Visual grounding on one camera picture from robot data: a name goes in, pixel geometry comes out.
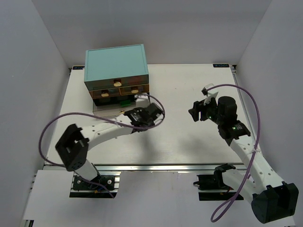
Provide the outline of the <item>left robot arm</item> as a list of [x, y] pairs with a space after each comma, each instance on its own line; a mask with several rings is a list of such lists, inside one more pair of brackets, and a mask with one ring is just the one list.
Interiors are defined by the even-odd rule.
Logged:
[[67, 171], [75, 172], [86, 182], [101, 183], [101, 175], [87, 159], [88, 151], [108, 140], [153, 128], [161, 116], [164, 116], [164, 111], [152, 103], [91, 126], [81, 128], [71, 124], [59, 138], [55, 149]]

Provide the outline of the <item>green long lego brick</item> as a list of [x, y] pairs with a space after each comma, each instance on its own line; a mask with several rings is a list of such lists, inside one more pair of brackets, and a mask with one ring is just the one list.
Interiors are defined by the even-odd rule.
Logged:
[[124, 107], [124, 106], [129, 106], [129, 105], [131, 105], [131, 101], [130, 101], [130, 100], [121, 101], [121, 102], [120, 102], [120, 105], [121, 105], [122, 107]]

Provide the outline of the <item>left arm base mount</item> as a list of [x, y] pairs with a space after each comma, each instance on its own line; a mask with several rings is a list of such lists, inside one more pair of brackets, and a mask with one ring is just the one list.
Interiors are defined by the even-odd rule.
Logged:
[[109, 191], [103, 187], [91, 184], [74, 173], [70, 189], [70, 198], [95, 198], [95, 199], [113, 199], [115, 198], [120, 182], [120, 172], [104, 172], [100, 171], [100, 179], [98, 184], [104, 185]]

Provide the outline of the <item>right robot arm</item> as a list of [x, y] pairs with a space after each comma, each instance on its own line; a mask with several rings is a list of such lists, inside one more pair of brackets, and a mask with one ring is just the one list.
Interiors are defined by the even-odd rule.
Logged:
[[237, 119], [237, 105], [229, 96], [195, 101], [188, 111], [197, 122], [211, 120], [220, 136], [246, 166], [252, 180], [247, 179], [231, 164], [215, 168], [214, 179], [220, 188], [240, 189], [242, 196], [262, 224], [293, 216], [299, 190], [286, 183], [269, 165], [261, 151], [254, 149], [250, 131]]

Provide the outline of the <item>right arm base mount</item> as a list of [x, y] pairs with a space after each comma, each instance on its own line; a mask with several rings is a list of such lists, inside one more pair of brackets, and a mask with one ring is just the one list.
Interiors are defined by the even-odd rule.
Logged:
[[226, 201], [235, 195], [236, 190], [225, 185], [221, 173], [237, 169], [244, 173], [243, 164], [201, 165], [197, 172], [197, 180], [193, 185], [198, 188], [200, 201]]

